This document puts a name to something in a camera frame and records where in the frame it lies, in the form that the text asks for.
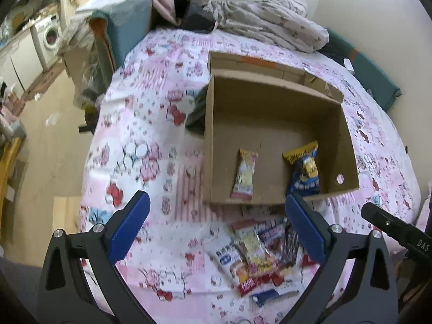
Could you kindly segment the pink yellow snack packet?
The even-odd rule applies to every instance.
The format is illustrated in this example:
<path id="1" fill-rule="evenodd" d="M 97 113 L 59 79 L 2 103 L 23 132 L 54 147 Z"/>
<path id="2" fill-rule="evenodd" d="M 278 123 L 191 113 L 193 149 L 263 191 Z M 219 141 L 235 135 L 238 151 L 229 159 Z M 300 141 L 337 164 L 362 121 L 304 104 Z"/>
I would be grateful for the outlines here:
<path id="1" fill-rule="evenodd" d="M 237 174 L 230 197 L 233 199 L 252 200 L 253 176 L 258 154 L 246 149 L 239 149 Z"/>

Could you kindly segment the white rice cake packet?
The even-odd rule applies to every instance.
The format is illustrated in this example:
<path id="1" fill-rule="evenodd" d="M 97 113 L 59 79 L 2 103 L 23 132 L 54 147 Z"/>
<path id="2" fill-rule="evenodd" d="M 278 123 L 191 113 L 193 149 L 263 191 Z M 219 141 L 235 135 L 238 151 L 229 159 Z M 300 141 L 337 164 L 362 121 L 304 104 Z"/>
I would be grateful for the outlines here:
<path id="1" fill-rule="evenodd" d="M 204 249 L 242 297 L 257 286 L 256 280 L 249 274 L 247 261 L 230 234 L 221 233 L 210 238 L 204 244 Z"/>

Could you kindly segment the dark green cloth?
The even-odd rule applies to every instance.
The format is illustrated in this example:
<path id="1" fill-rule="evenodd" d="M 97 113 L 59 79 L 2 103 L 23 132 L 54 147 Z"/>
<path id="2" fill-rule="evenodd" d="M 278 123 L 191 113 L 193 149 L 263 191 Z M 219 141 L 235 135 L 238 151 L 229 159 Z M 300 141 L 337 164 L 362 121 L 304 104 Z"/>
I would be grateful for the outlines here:
<path id="1" fill-rule="evenodd" d="M 205 133 L 207 89 L 208 86 L 205 86 L 197 93 L 194 98 L 194 108 L 185 121 L 185 128 L 197 135 Z"/>

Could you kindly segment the pink cartoon bed sheet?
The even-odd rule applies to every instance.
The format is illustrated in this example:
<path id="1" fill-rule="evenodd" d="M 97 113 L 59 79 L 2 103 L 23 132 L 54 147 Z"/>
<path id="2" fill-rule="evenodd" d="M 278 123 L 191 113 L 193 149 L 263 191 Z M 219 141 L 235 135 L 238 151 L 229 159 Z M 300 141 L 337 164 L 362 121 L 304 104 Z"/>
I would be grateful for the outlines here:
<path id="1" fill-rule="evenodd" d="M 204 141 L 184 127 L 195 95 L 209 81 L 211 50 L 302 69 L 344 95 L 343 110 L 357 159 L 360 188 L 318 200 L 329 223 L 368 233 L 360 215 L 373 202 L 414 223 L 421 192 L 409 155 L 390 117 L 345 68 L 320 53 L 301 53 L 222 31 L 151 32 L 113 75 L 86 160 L 80 229 L 106 223 L 138 190 L 151 212 L 126 258 L 125 282 L 158 323 L 277 323 L 296 295 L 256 306 L 232 288 L 202 240 L 241 217 L 202 202 Z"/>

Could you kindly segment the toast cartoon snack packet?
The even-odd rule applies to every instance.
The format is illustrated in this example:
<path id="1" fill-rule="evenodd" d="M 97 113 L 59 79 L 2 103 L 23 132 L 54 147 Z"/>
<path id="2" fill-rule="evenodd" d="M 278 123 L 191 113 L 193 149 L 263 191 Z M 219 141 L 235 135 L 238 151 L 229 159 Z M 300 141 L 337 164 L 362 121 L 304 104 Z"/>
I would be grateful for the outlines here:
<path id="1" fill-rule="evenodd" d="M 231 225 L 250 277 L 265 276 L 279 269 L 279 260 L 260 238 L 262 232 L 276 225 L 276 220 L 244 220 Z"/>

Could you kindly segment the crumpled floral blanket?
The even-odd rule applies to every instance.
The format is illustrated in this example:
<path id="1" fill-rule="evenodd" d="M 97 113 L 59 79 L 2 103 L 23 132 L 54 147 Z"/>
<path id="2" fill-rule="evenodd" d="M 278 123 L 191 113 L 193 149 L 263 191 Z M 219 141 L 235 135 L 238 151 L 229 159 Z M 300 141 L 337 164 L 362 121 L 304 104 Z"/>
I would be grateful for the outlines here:
<path id="1" fill-rule="evenodd" d="M 190 0 L 216 20 L 219 29 L 303 53 L 329 42 L 329 32 L 308 18 L 306 0 Z"/>

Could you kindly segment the black bag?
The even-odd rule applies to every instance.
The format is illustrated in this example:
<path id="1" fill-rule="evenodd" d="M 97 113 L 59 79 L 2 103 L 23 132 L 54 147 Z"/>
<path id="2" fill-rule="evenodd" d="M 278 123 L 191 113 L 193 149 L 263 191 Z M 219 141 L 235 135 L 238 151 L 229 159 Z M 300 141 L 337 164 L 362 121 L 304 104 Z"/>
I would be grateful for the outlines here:
<path id="1" fill-rule="evenodd" d="M 212 14 L 195 2 L 174 0 L 174 6 L 177 26 L 180 29 L 201 34 L 209 34 L 215 30 L 216 20 Z"/>

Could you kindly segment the white washing machine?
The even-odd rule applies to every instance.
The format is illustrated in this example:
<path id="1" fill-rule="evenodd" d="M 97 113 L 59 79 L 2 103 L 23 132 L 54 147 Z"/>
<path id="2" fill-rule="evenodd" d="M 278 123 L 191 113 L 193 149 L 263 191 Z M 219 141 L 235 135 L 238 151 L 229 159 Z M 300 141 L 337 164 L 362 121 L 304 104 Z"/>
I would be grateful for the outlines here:
<path id="1" fill-rule="evenodd" d="M 54 13 L 39 19 L 30 32 L 42 69 L 47 72 L 59 58 L 56 54 L 62 36 L 59 15 Z"/>

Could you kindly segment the pink cloth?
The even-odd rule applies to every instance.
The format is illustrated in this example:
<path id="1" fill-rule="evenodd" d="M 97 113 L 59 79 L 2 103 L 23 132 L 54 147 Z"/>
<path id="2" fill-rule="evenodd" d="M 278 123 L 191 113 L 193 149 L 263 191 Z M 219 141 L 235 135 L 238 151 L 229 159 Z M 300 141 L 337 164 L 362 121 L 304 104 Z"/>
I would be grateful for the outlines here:
<path id="1" fill-rule="evenodd" d="M 178 26 L 174 0 L 153 0 L 153 7 L 163 19 L 173 26 Z"/>

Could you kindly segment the blue yellow chip bag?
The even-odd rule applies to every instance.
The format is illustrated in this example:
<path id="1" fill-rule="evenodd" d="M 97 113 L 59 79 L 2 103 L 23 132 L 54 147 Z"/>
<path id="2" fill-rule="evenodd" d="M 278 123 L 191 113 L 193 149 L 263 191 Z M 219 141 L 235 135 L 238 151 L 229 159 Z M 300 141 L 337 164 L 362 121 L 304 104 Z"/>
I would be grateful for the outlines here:
<path id="1" fill-rule="evenodd" d="M 300 148 L 286 151 L 283 158 L 292 168 L 290 182 L 286 190 L 286 195 L 297 193 L 301 196 L 318 195 L 319 171 L 316 164 L 316 154 L 318 142 L 315 140 Z"/>

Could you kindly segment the teal headboard pad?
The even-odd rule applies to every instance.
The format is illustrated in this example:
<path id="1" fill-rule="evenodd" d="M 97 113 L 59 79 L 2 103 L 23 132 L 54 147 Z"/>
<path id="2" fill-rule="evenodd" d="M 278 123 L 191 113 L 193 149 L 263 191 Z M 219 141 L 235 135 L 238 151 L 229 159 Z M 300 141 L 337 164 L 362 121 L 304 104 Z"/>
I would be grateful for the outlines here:
<path id="1" fill-rule="evenodd" d="M 327 28 L 329 42 L 319 51 L 333 61 L 344 65 L 343 60 L 348 59 L 354 69 L 355 78 L 384 111 L 393 107 L 395 100 L 402 95 L 387 73 L 363 52 L 354 47 L 340 34 Z"/>

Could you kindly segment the dark dried fruit packet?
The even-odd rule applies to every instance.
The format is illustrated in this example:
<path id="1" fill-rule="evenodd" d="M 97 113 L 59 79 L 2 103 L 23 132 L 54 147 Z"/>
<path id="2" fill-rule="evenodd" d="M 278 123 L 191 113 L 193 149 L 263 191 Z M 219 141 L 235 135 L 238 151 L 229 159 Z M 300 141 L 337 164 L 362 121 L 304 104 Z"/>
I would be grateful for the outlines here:
<path id="1" fill-rule="evenodd" d="M 285 225 L 280 241 L 281 264 L 291 267 L 296 264 L 299 249 L 299 237 L 293 226 L 288 222 Z"/>

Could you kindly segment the white blue flat packet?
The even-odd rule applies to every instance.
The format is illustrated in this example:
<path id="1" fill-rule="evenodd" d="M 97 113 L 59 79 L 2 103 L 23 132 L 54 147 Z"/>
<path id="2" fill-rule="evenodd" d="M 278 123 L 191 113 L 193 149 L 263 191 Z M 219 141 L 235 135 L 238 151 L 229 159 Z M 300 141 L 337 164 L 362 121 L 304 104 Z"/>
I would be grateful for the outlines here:
<path id="1" fill-rule="evenodd" d="M 287 294 L 299 293 L 301 290 L 303 290 L 303 288 L 298 284 L 288 284 L 285 287 L 279 287 L 251 295 L 251 299 L 258 307 L 263 307 L 269 301 L 281 298 Z"/>

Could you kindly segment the brown cardboard box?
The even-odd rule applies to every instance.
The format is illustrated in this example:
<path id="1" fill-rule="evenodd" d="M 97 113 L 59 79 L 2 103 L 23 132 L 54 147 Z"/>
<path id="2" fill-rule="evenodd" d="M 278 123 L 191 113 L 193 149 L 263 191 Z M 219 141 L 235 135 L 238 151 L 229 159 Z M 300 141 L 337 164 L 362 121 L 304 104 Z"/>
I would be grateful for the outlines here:
<path id="1" fill-rule="evenodd" d="M 231 195 L 239 151 L 258 160 L 249 205 L 281 205 L 292 167 L 283 154 L 317 142 L 319 197 L 359 188 L 343 94 L 301 69 L 212 51 L 204 139 L 204 201 L 240 205 Z"/>

